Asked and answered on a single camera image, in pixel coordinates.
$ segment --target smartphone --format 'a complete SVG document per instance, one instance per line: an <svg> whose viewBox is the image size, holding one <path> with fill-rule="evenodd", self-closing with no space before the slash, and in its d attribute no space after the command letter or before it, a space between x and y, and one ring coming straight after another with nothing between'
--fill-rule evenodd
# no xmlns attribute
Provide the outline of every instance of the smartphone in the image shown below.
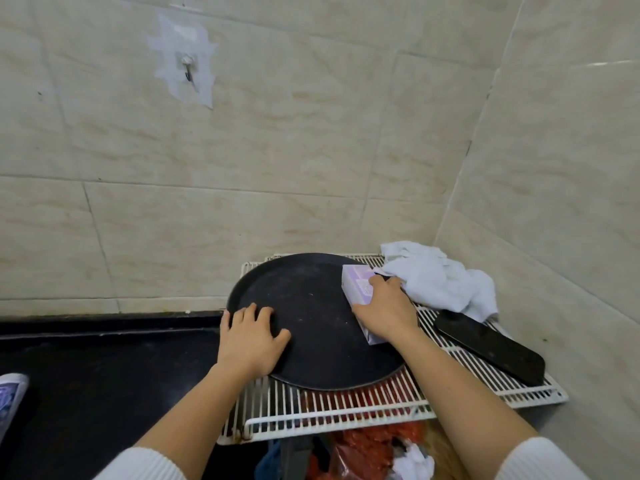
<svg viewBox="0 0 640 480"><path fill-rule="evenodd" d="M545 360L503 334L462 313L441 310L436 330L480 356L527 386L541 386L545 380Z"/></svg>

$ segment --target beige tile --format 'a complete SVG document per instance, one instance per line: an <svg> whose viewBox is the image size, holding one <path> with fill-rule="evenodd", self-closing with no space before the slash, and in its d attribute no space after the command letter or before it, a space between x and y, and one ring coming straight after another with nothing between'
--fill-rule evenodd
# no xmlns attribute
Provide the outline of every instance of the beige tile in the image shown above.
<svg viewBox="0 0 640 480"><path fill-rule="evenodd" d="M640 64L500 74L453 207L640 321Z"/></svg>
<svg viewBox="0 0 640 480"><path fill-rule="evenodd" d="M640 57L640 0L526 0L509 64L590 64Z"/></svg>
<svg viewBox="0 0 640 480"><path fill-rule="evenodd" d="M0 298L110 298L80 182L0 177Z"/></svg>
<svg viewBox="0 0 640 480"><path fill-rule="evenodd" d="M118 313L118 303L114 298L0 300L0 319L4 317L113 313Z"/></svg>
<svg viewBox="0 0 640 480"><path fill-rule="evenodd" d="M206 312L226 307L227 297L119 298L118 303L122 313Z"/></svg>
<svg viewBox="0 0 640 480"><path fill-rule="evenodd" d="M147 37L159 35L161 10L39 1L85 178L364 197L391 51L164 11L219 44L212 110L154 77Z"/></svg>
<svg viewBox="0 0 640 480"><path fill-rule="evenodd" d="M227 296L248 260L353 252L364 202L87 184L118 296Z"/></svg>
<svg viewBox="0 0 640 480"><path fill-rule="evenodd" d="M423 202L369 199L362 218L360 252L380 252L380 244L415 241L432 245L444 206Z"/></svg>
<svg viewBox="0 0 640 480"><path fill-rule="evenodd" d="M420 31L404 49L497 68L521 4L522 0L413 0L410 19Z"/></svg>
<svg viewBox="0 0 640 480"><path fill-rule="evenodd" d="M445 202L492 78L491 69L398 56L369 197Z"/></svg>
<svg viewBox="0 0 640 480"><path fill-rule="evenodd" d="M498 67L522 0L142 0Z"/></svg>
<svg viewBox="0 0 640 480"><path fill-rule="evenodd" d="M76 177L27 0L0 0L0 173Z"/></svg>
<svg viewBox="0 0 640 480"><path fill-rule="evenodd" d="M594 479L635 476L640 326L454 210L436 245L491 275L500 322L569 393L542 432Z"/></svg>

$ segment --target person's left hand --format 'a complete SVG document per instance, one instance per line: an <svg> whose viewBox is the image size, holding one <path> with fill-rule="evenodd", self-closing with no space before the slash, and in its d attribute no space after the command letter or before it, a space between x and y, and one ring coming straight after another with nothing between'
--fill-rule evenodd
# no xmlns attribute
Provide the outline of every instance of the person's left hand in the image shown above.
<svg viewBox="0 0 640 480"><path fill-rule="evenodd" d="M271 336L269 319L273 309L265 306L255 319L256 304L234 313L230 320L227 310L220 323L218 364L240 368L247 380L266 376L276 365L291 339L291 332L283 328L276 338Z"/></svg>

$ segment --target tissue box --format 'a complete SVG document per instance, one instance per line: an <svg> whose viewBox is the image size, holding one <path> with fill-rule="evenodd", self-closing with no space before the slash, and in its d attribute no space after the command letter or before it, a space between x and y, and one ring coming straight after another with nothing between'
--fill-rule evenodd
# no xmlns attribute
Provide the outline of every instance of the tissue box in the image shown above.
<svg viewBox="0 0 640 480"><path fill-rule="evenodd" d="M375 276L375 273L366 264L344 264L342 265L342 291L347 297L347 301L351 306L356 303L359 305L368 305L373 297L373 288L369 284L369 278ZM369 345L383 344L385 339L374 335L366 329L358 320L358 324L364 333Z"/></svg>

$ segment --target white sweater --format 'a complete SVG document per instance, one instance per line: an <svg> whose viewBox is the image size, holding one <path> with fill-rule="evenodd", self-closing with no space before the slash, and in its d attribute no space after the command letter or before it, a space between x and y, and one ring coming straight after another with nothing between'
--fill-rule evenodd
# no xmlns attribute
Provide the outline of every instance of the white sweater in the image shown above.
<svg viewBox="0 0 640 480"><path fill-rule="evenodd" d="M120 453L94 480L186 479L180 468L157 451L129 448ZM546 438L532 438L509 454L495 480L589 479L553 442Z"/></svg>

